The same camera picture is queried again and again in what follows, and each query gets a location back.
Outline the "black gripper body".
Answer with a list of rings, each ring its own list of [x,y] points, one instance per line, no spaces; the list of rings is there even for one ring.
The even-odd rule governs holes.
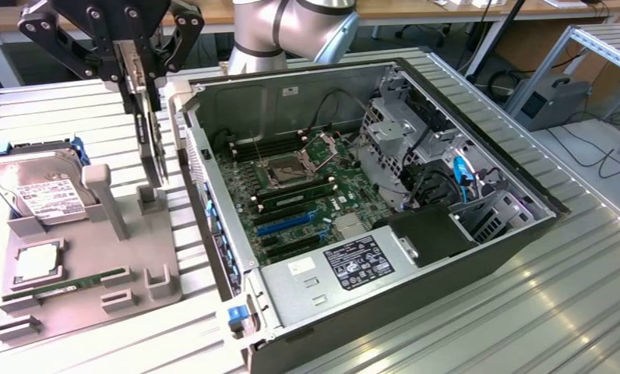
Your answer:
[[[151,37],[171,0],[52,0],[52,8],[70,23],[94,37],[91,22],[104,21],[112,39],[132,39],[130,21],[138,20],[143,35]]]

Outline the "silver power supply unit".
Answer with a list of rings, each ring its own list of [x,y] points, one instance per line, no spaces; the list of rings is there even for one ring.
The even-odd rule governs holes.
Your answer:
[[[260,269],[279,325],[294,329],[410,280],[415,250],[389,226]]]

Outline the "silver drive cage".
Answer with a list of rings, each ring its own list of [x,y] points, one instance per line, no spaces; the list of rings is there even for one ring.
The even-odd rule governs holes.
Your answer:
[[[394,209],[407,197],[398,178],[406,164],[439,159],[443,144],[405,101],[374,98],[359,128],[357,156],[378,194]]]

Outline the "green RAM stick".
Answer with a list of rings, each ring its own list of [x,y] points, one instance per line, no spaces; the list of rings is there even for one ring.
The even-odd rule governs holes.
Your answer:
[[[47,295],[50,292],[60,291],[76,291],[83,288],[92,288],[102,284],[102,279],[110,276],[122,275],[126,273],[126,268],[119,267],[114,270],[103,271],[91,276],[79,277],[75,280],[64,280],[55,284],[47,284],[44,286],[17,291],[11,294],[1,296],[3,302],[9,302],[15,299],[24,298],[28,296]]]
[[[335,183],[329,182],[322,185],[315,185],[298,191],[260,199],[258,205],[263,206],[263,210],[282,209],[283,207],[331,196],[335,193],[335,190]]]

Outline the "wooden desk white frame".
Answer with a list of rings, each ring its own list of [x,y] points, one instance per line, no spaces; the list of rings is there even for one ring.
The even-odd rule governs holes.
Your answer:
[[[204,19],[204,34],[234,31],[231,0],[190,0],[199,6]],[[479,19],[503,24],[506,16],[513,12],[514,0],[505,5],[490,8],[489,11],[473,5],[437,5],[430,0],[357,0],[357,11],[361,26],[389,26],[413,23],[470,23]],[[21,86],[21,78],[12,61],[3,51],[3,45],[25,43],[29,39],[19,32],[16,23],[20,19],[20,6],[0,7],[0,85]],[[543,0],[525,0],[515,16],[517,20],[535,19],[578,19],[605,18],[606,23],[620,19],[620,0],[604,0],[598,7],[584,6],[573,9],[559,9]]]

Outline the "green motherboard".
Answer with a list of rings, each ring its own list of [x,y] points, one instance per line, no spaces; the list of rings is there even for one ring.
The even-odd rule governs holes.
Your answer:
[[[310,134],[296,132],[300,136],[300,140],[303,141],[303,147],[319,132],[323,131],[315,131]],[[222,171],[227,184],[227,189],[235,205],[247,241],[260,265],[272,264],[266,257],[266,249],[260,247],[260,240],[267,236],[276,236],[279,233],[287,233],[291,231],[317,231],[317,236],[322,240],[322,246],[325,246],[343,240],[334,226],[334,220],[339,216],[355,213],[363,221],[366,228],[370,230],[374,222],[378,219],[387,217],[394,211],[379,196],[378,186],[371,183],[361,167],[361,161],[357,156],[357,145],[345,139],[338,133],[325,133],[335,140],[338,155],[329,162],[327,166],[322,168],[318,173],[314,173],[314,178],[326,178],[330,183],[335,183],[335,195],[302,204],[300,207],[306,210],[304,213],[259,226],[254,226],[251,224],[251,220],[262,215],[256,208],[259,201],[251,201],[251,196],[254,192],[260,189],[266,189],[264,183],[262,182],[256,172],[256,163],[259,160],[240,163],[234,161],[232,155],[236,151],[232,149],[232,141],[235,140],[232,137],[228,137],[224,140],[222,147],[218,149],[216,162],[219,170]],[[291,154],[298,156],[298,151],[299,150],[272,157]],[[306,214],[311,214],[314,216],[314,220],[307,224],[295,226],[275,232],[274,234],[256,237],[258,228],[276,224],[280,221]]]

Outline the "blue expansion slot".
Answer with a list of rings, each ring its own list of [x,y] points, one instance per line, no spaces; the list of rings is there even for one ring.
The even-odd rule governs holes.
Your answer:
[[[295,217],[292,219],[287,219],[284,221],[280,221],[276,224],[271,224],[268,226],[264,226],[262,228],[256,229],[256,237],[274,234],[275,232],[279,232],[282,230],[286,230],[288,228],[292,228],[295,226],[307,224],[314,220],[314,216],[311,214],[306,214],[303,216]]]

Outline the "silver chipset heatsink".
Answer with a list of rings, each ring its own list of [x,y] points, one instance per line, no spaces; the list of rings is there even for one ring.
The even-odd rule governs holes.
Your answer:
[[[334,226],[343,239],[353,238],[369,230],[355,213],[339,216],[334,220]]]

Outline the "black office chair base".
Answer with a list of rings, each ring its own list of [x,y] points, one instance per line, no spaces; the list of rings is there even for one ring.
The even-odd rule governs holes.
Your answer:
[[[451,26],[421,24],[374,26],[370,38],[398,47],[442,48],[449,38]]]

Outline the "black graphics card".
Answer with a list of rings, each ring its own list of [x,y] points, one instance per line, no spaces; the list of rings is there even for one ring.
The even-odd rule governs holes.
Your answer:
[[[124,106],[134,116],[139,158],[148,184],[159,188],[167,180],[162,132],[156,112],[160,111],[159,78],[152,48],[147,41],[116,41],[124,78]]]

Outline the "silver hard disk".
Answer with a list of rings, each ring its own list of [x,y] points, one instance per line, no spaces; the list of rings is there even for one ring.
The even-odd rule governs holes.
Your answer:
[[[0,155],[0,196],[16,216],[47,226],[86,219],[96,197],[82,184],[82,171],[70,146]]]

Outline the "CPU socket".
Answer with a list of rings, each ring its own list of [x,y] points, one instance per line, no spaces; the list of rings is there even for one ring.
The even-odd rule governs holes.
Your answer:
[[[314,173],[302,166],[292,154],[263,159],[262,163],[256,163],[256,172],[266,188],[278,188],[314,178]]]

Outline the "silver CPU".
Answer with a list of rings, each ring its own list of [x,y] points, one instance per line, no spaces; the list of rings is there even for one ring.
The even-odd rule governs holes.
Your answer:
[[[48,276],[56,269],[59,248],[56,244],[35,245],[19,250],[13,283],[23,283]]]

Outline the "black expansion slot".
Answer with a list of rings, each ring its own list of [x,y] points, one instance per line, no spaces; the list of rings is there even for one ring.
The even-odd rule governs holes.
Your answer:
[[[260,247],[263,249],[272,249],[275,246],[286,245],[292,242],[300,241],[306,238],[317,236],[317,231],[291,231],[279,233],[276,236],[267,236],[260,240]]]
[[[306,212],[306,210],[300,206],[292,206],[292,207],[286,208],[283,210],[276,210],[276,211],[262,214],[259,217],[256,217],[256,218],[254,218],[251,220],[251,224],[254,226],[259,226],[259,225],[267,224],[267,223],[270,223],[272,221],[278,221],[278,220],[282,220],[282,219],[284,219],[287,217],[299,215],[299,214],[302,214],[304,212]]]
[[[322,240],[319,237],[304,238],[295,242],[290,242],[284,245],[267,249],[264,251],[267,259],[274,263],[282,259],[296,256],[307,251],[314,250],[317,247],[322,246]]]

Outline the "silver disk bay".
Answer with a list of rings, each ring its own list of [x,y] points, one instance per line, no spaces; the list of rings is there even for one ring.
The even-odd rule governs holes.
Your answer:
[[[451,208],[451,215],[479,244],[535,221],[527,208],[505,190],[494,191],[469,203],[457,204]]]

